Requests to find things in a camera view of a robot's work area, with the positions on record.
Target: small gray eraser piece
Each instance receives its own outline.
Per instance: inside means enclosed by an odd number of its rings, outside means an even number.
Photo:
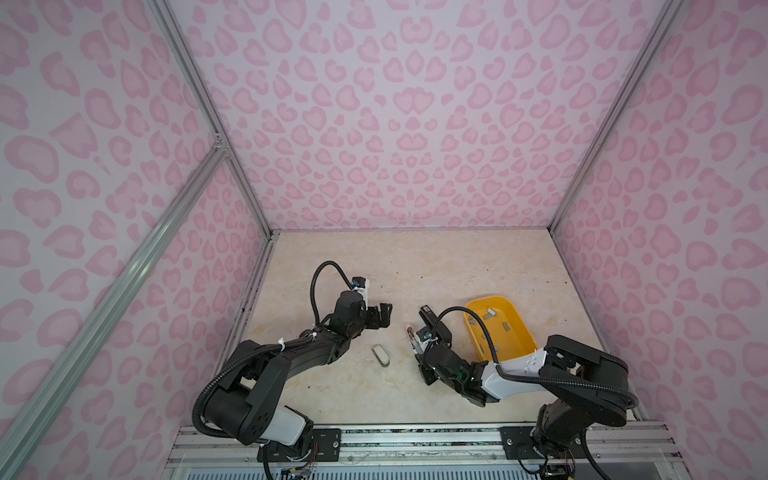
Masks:
[[[389,355],[386,354],[384,348],[381,345],[374,345],[374,347],[371,348],[371,351],[373,352],[373,355],[376,357],[376,359],[379,360],[381,366],[389,366]]]

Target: diagonal metal beam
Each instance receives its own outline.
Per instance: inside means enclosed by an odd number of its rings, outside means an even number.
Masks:
[[[563,195],[563,201],[560,202],[560,206],[557,211],[554,212],[552,222],[549,224],[549,231],[552,235],[562,225],[563,219],[568,214],[568,211],[576,201],[576,196],[581,189],[581,186],[587,180],[587,175],[592,170],[592,167],[598,162],[600,154],[603,151],[603,146],[607,139],[614,132],[616,126],[622,118],[622,114],[627,110],[629,104],[634,96],[634,93],[640,88],[643,78],[650,70],[654,60],[661,53],[661,49],[664,44],[667,43],[667,39],[671,35],[671,32],[676,25],[676,20],[681,17],[678,15],[684,6],[688,3],[688,0],[667,0],[662,6],[661,13],[656,18],[654,25],[650,29],[650,33],[645,39],[645,43],[640,49],[640,53],[637,54],[632,67],[627,73],[627,79],[621,85],[614,103],[608,110],[608,115],[605,116],[600,129],[594,136],[594,140],[587,149],[587,153],[584,156],[584,161],[581,162],[576,174],[568,185]]]
[[[45,377],[35,395],[16,416],[0,444],[0,480],[14,480],[24,468],[61,407],[77,387],[112,330],[131,305],[152,268],[173,240],[181,224],[229,155],[214,147],[195,170],[192,178],[165,210],[128,263],[107,296],[85,321],[70,346]]]
[[[221,117],[216,111],[214,102],[211,100],[210,94],[205,87],[203,75],[200,73],[200,69],[197,67],[194,58],[190,53],[186,40],[184,40],[184,33],[179,26],[174,10],[168,5],[167,0],[145,1],[157,19],[158,26],[163,32],[171,51],[174,53],[174,57],[176,57],[179,67],[184,74],[184,78],[187,79],[187,83],[190,85],[192,95],[197,99],[197,104],[200,105],[200,111],[205,117],[211,132],[216,136],[223,148],[232,150],[230,158],[227,159],[227,163],[234,173],[237,187],[240,188],[240,192],[246,199],[248,208],[259,224],[262,236],[265,239],[269,239],[272,234],[270,226],[266,221],[264,212],[259,206],[256,193],[253,191],[253,187],[248,181],[248,177],[243,169],[242,161],[231,147],[232,142],[229,135],[227,135],[227,130],[224,128]]]

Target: pink wall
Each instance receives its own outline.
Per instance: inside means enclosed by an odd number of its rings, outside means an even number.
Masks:
[[[156,478],[213,375],[260,245],[223,165],[19,478]]]
[[[693,3],[556,239],[644,407],[699,480],[756,480],[768,467],[758,3]]]
[[[0,435],[212,137],[141,0],[0,15]]]
[[[661,0],[174,0],[272,227],[547,225]]]

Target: yellow bin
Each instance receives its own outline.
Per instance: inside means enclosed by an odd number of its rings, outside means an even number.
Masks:
[[[528,331],[528,327],[525,326],[525,322],[520,317],[518,309],[503,296],[494,295],[478,298],[467,303],[466,307],[483,319],[485,328],[491,334],[493,344],[497,349],[499,362],[530,355],[538,349],[531,332]],[[495,312],[496,315],[490,314],[488,309]],[[492,362],[493,358],[488,350],[488,341],[483,337],[480,325],[468,313],[464,314],[464,321],[480,358]]]

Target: ventilation grille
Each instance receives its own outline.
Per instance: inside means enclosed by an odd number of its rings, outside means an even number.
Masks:
[[[430,465],[409,467],[318,467],[311,480],[530,480],[517,465]],[[195,468],[188,480],[266,480],[257,468]]]

